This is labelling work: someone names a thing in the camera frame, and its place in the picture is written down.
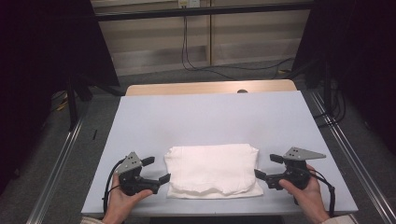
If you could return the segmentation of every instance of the white towel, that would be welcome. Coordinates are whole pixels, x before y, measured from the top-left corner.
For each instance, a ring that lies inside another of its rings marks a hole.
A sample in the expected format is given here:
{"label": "white towel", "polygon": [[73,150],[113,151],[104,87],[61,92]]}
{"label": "white towel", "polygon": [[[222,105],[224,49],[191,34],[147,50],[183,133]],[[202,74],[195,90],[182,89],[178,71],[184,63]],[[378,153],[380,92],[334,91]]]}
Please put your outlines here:
{"label": "white towel", "polygon": [[164,156],[171,174],[168,197],[225,199],[262,195],[254,175],[258,153],[249,144],[172,147]]}

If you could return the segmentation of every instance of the gray floor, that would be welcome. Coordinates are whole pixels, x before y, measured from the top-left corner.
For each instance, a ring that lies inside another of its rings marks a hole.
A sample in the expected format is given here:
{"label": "gray floor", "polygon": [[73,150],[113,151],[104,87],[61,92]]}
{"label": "gray floor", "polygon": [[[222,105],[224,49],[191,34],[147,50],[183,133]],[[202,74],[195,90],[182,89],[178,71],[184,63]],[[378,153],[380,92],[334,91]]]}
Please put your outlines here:
{"label": "gray floor", "polygon": [[[273,63],[244,63],[240,65],[262,67],[268,64]],[[291,65],[292,62],[287,62],[279,66],[279,69],[287,69]],[[216,71],[234,79],[248,80],[272,78],[276,69],[258,72],[218,68]],[[227,77],[207,71],[168,71],[120,77],[120,89],[125,90],[131,84],[230,80]],[[295,83],[298,89],[303,91],[312,114],[319,114],[311,92],[320,91],[320,89],[306,90],[303,77],[298,77]],[[78,223],[80,220],[80,210],[105,147],[106,138],[120,101],[119,97],[111,96],[97,89],[93,89],[92,92],[94,96],[91,102],[79,102],[78,104],[79,108],[88,109],[87,116],[83,120],[76,143],[72,147],[54,194],[51,195],[49,206],[45,208],[46,213],[42,217],[43,223]],[[396,183],[391,181],[396,171],[396,157],[389,153],[381,139],[367,128],[353,105],[350,102],[347,102],[346,105],[346,117],[340,123],[340,127],[386,199],[392,207],[396,207]],[[67,108],[50,114],[30,160],[21,168],[21,177],[10,181],[6,191],[0,197],[0,223],[26,223],[50,176],[51,169],[58,159],[64,141],[69,135],[68,121]],[[355,214],[358,221],[360,223],[383,223],[359,177],[345,159],[344,152],[334,139],[331,130],[329,128],[320,130],[360,209]],[[284,220],[287,224],[306,223],[302,215],[284,217]],[[134,217],[127,223],[146,224],[149,222],[149,217]]]}

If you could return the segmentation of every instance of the hand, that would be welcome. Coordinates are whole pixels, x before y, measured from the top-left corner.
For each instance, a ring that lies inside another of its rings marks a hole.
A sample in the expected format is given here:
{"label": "hand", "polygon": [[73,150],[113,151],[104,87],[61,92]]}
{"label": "hand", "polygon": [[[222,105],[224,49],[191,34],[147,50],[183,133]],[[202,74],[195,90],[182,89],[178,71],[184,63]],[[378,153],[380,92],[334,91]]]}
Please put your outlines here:
{"label": "hand", "polygon": [[[119,184],[119,176],[114,174],[111,188],[114,188]],[[107,212],[102,221],[105,224],[122,223],[123,220],[125,220],[131,213],[134,206],[151,194],[152,191],[149,189],[142,190],[134,196],[124,194],[120,187],[111,190]]]}
{"label": "hand", "polygon": [[[310,165],[306,165],[306,167],[309,170],[314,170]],[[305,189],[297,189],[285,179],[279,180],[279,185],[294,196],[310,222],[321,223],[330,218],[321,199],[319,182],[313,176],[309,179]]]}

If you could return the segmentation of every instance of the table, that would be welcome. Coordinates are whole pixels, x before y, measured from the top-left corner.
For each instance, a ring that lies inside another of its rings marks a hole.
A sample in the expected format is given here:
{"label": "table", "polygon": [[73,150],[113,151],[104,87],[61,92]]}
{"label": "table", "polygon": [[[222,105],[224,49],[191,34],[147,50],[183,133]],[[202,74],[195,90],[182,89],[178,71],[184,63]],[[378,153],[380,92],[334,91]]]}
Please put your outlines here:
{"label": "table", "polygon": [[[249,93],[234,94],[239,90]],[[289,80],[178,83],[132,86],[122,97],[106,147],[99,162],[83,214],[102,214],[102,195],[112,166],[132,150],[141,159],[156,161],[142,176],[155,179],[166,174],[163,155],[173,146],[249,143],[260,150],[259,168],[268,174],[284,172],[269,161],[269,154],[283,155],[302,147],[327,155],[309,161],[336,188],[336,214],[358,210],[332,155],[318,131],[303,96]],[[167,199],[167,185],[141,202],[134,216],[238,216],[301,213],[285,190],[260,185],[264,195],[227,200]],[[322,195],[329,205],[329,192]]]}

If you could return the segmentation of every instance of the sleeve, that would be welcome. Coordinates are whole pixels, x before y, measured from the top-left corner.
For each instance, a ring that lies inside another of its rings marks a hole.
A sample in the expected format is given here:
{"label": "sleeve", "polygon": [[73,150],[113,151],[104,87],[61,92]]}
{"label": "sleeve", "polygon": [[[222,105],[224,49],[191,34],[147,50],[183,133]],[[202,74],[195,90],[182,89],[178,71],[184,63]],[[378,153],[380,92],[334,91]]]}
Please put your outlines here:
{"label": "sleeve", "polygon": [[358,221],[351,215],[348,215],[327,219],[326,221],[322,222],[322,224],[358,224]]}
{"label": "sleeve", "polygon": [[83,217],[80,224],[104,224],[101,220],[92,217]]}

